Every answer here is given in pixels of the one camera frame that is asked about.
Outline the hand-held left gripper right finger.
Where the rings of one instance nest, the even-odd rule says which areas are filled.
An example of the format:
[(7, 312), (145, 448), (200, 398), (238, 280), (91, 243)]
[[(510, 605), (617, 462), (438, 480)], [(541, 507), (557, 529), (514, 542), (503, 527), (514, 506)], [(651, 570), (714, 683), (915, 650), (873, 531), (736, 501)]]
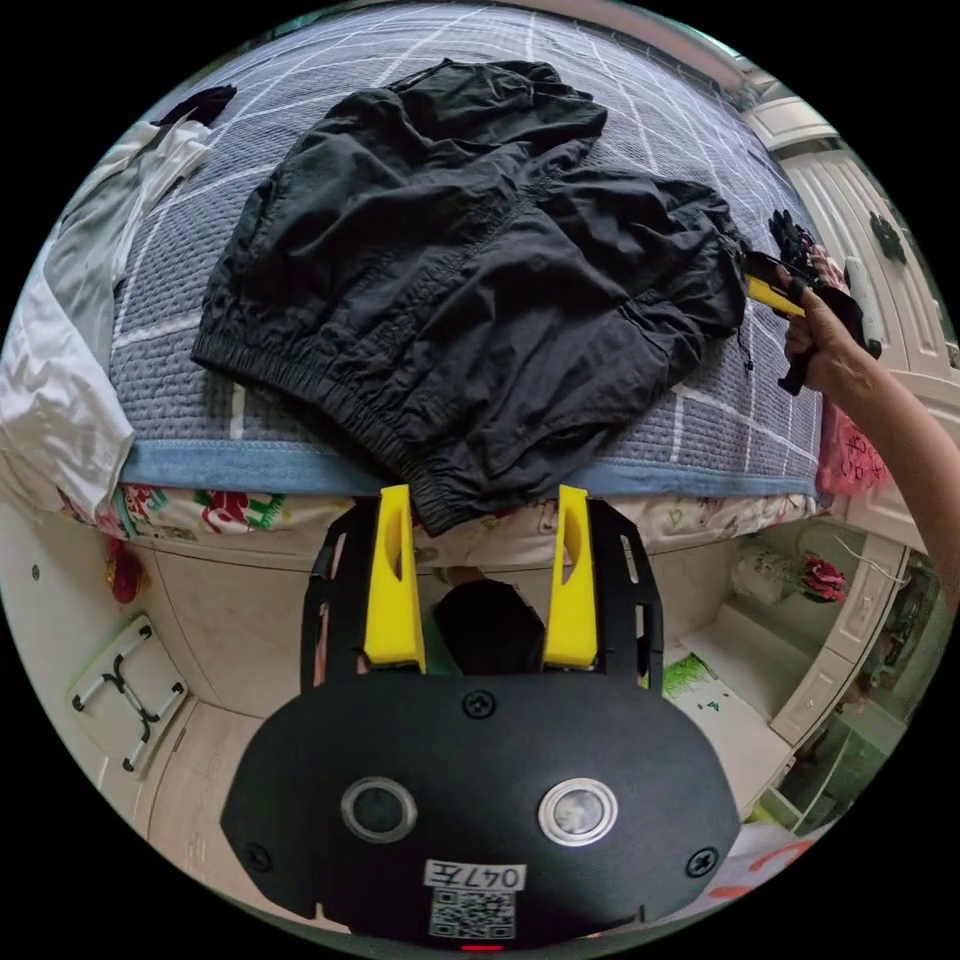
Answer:
[(597, 658), (596, 589), (587, 491), (562, 485), (543, 648), (545, 668), (591, 668)]

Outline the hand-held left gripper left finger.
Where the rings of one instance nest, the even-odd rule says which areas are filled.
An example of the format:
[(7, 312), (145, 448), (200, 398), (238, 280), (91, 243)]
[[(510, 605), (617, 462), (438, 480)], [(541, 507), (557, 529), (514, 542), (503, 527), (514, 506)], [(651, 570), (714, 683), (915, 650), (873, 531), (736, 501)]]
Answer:
[(374, 525), (363, 654), (370, 666), (424, 666), (409, 487), (381, 490)]

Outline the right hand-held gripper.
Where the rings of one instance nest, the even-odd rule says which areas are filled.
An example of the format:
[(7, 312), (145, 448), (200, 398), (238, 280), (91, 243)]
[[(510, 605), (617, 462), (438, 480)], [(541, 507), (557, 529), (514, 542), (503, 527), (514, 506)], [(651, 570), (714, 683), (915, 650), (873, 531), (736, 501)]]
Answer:
[(747, 296), (783, 317), (804, 316), (802, 291), (810, 288), (836, 315), (857, 346), (878, 360), (881, 343), (867, 333), (863, 310), (848, 293), (825, 283), (815, 270), (816, 242), (787, 210), (776, 211), (768, 220), (780, 256), (750, 250), (741, 258)]

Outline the person's right hand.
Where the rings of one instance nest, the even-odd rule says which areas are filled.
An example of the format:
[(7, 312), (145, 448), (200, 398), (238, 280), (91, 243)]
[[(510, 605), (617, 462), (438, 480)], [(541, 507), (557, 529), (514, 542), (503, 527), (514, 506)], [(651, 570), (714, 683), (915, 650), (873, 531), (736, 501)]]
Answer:
[(789, 317), (787, 323), (788, 369), (778, 386), (792, 396), (811, 388), (833, 399), (839, 387), (851, 384), (878, 360), (857, 346), (814, 290), (802, 291), (802, 306), (805, 315)]

